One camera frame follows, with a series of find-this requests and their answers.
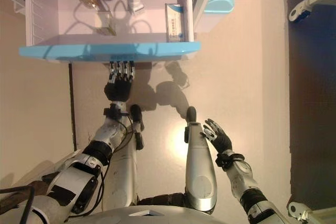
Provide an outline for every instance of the robot wrist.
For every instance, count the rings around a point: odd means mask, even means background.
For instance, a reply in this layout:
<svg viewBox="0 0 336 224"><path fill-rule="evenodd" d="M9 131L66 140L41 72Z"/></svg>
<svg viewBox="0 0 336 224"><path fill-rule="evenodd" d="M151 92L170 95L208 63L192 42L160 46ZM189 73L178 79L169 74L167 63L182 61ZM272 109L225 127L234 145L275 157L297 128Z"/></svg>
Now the robot wrist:
<svg viewBox="0 0 336 224"><path fill-rule="evenodd" d="M83 153L95 157L105 166L110 162L112 151L112 148L105 142L92 140Z"/></svg>
<svg viewBox="0 0 336 224"><path fill-rule="evenodd" d="M246 190L244 194L240 198L240 204L242 205L245 213L251 215L251 212L254 212L252 207L261 202L265 201L267 198L263 195L263 193L257 188L251 188Z"/></svg>
<svg viewBox="0 0 336 224"><path fill-rule="evenodd" d="M226 153L218 153L216 164L226 172L233 165L234 161L243 160L245 160L245 157L242 154L233 153L229 156Z"/></svg>

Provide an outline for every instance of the black floor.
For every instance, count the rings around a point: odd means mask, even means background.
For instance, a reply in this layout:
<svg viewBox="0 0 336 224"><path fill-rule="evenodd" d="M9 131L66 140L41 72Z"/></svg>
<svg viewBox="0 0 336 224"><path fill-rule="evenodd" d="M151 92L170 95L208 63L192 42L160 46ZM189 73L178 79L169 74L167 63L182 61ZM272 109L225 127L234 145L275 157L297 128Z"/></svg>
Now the black floor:
<svg viewBox="0 0 336 224"><path fill-rule="evenodd" d="M288 0L288 11L302 0ZM292 200L336 206L336 6L289 24Z"/></svg>

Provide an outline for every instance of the refrigerator drawer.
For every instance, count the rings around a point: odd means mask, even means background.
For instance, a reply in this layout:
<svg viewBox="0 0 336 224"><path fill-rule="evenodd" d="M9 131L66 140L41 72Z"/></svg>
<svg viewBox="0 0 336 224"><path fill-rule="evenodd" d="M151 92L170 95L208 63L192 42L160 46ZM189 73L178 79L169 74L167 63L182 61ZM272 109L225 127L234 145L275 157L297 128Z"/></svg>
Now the refrigerator drawer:
<svg viewBox="0 0 336 224"><path fill-rule="evenodd" d="M144 10L131 14L128 0L100 0L113 16L113 35L96 32L97 11L79 0L26 0L27 46L20 54L46 60L155 61L181 59L196 52L192 0L140 0ZM181 42L169 42L166 4L182 6Z"/></svg>

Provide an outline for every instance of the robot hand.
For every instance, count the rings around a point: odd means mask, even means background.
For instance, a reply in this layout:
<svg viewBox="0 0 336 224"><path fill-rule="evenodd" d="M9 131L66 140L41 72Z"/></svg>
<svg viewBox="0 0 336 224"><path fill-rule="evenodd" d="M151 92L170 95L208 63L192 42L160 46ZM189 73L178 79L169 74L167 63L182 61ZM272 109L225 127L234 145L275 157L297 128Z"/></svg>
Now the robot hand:
<svg viewBox="0 0 336 224"><path fill-rule="evenodd" d="M204 133L201 132L201 135L206 137L212 143L218 153L223 153L227 150L232 151L231 140L225 134L223 129L211 119L205 120L205 123L208 124L211 129L204 124Z"/></svg>
<svg viewBox="0 0 336 224"><path fill-rule="evenodd" d="M135 75L133 61L117 61L110 63L110 77L104 88L107 98L112 102L125 102L131 92Z"/></svg>

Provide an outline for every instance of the black cable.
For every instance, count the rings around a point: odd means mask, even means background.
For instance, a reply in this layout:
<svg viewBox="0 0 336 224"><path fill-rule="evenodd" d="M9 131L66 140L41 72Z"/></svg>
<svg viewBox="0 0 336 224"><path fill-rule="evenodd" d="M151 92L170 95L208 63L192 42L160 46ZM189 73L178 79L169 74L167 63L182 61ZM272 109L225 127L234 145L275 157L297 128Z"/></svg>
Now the black cable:
<svg viewBox="0 0 336 224"><path fill-rule="evenodd" d="M130 119L130 117L129 116L127 116L127 118L128 118L128 120L130 121L130 124L131 124L131 128L132 128L132 131L130 132L131 133L131 137L127 140L127 143L125 143L124 145L122 145L122 143L124 142L124 140L126 139L126 136L127 135L125 135L125 137L124 137L124 139L121 141L121 144L119 145L119 147L114 151L114 153L115 152L118 152L118 151L120 151L120 150L122 150L122 149L124 149L129 143L130 143L130 141L132 140L132 137L133 137L133 134L134 134L134 130L133 130L133 123L132 123L132 121L131 121L131 119Z"/></svg>
<svg viewBox="0 0 336 224"><path fill-rule="evenodd" d="M131 128L132 128L132 131L131 131L131 132L128 132L127 127L126 127L122 122L116 120L116 121L117 121L119 124L121 124L121 125L125 128L125 130L126 130L125 136L124 136L124 138L122 139L120 145L123 144L123 142L126 140L127 135L128 135L129 133L132 133L132 135L131 135L131 137L128 139L128 141L127 141L126 144L124 144L121 148L118 147L117 149L115 149L115 151L114 151L113 153L116 153L116 152L120 151L121 149L125 148L125 146L127 146L127 145L130 143L130 141L131 141L131 139L132 139L132 137L133 137L133 133L134 133L134 130L133 130L133 124L132 124L132 121L131 121L130 117L129 117L129 116L127 116L127 117L128 117L128 120L130 121L130 124L131 124ZM106 175L107 175L107 172L108 172L108 170L109 170L109 168L110 168L110 164L111 164L111 162L109 162L109 164L108 164L108 166L107 166L107 168L106 168L106 172L105 172L104 176L102 175L103 173L100 173L100 176L101 176L101 183L100 183L100 187L99 187L99 190L98 190L98 195L97 195L97 198L96 198L96 202L95 202L94 206L91 208L91 210L85 212L84 214L80 214L80 215L71 215L71 216L69 216L69 218L78 218L78 217L84 217L84 216L87 216L87 215L91 214L91 213L96 209L96 207L100 204L100 202L101 202L102 199L103 199L103 195L104 195L104 181L105 181L105 177L106 177Z"/></svg>
<svg viewBox="0 0 336 224"><path fill-rule="evenodd" d="M99 205L99 203L101 202L101 199L102 199L102 196L104 194L104 180L105 180L105 176L107 174L107 171L110 167L110 163L108 164L108 167L106 169L106 172L105 172L105 175L103 176L103 173L100 173L100 177L101 177L101 183L100 183L100 187L99 187L99 190L98 190L98 194L97 194L97 198L96 198L96 202L94 204L94 206L87 212L85 212L84 214L80 214L80 215L71 215L69 216L69 218L78 218L78 217L84 217L84 216L87 216L89 214L91 214L95 209L96 207Z"/></svg>
<svg viewBox="0 0 336 224"><path fill-rule="evenodd" d="M74 85L73 85L73 74L72 74L72 64L69 63L69 87L70 87L70 112L71 112L71 127L72 127L72 143L74 145L73 151L77 150L77 140L76 140L76 122L75 122L75 102L74 102Z"/></svg>
<svg viewBox="0 0 336 224"><path fill-rule="evenodd" d="M12 188L6 188L6 189L0 189L0 194L8 194L8 193L13 193L16 191L25 191L29 190L29 197L25 206L25 209L23 211L20 224L26 224L29 211L31 209L31 205L33 204L33 199L35 195L35 189L33 186L19 186L19 187L12 187Z"/></svg>

